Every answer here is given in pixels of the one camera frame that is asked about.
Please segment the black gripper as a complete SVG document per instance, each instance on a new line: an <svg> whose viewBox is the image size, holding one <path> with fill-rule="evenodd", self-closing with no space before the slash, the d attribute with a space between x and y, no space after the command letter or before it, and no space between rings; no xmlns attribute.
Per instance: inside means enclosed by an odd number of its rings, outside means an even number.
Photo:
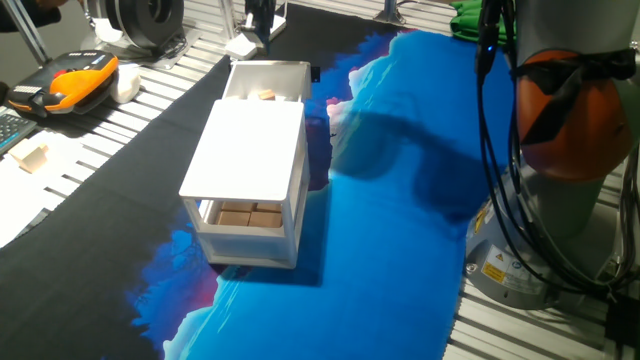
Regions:
<svg viewBox="0 0 640 360"><path fill-rule="evenodd" d="M253 19L251 21L247 21L247 29L255 36L258 36L260 33L262 41L268 41L270 39L276 3L276 0L245 1L245 14L253 15Z"/></svg>

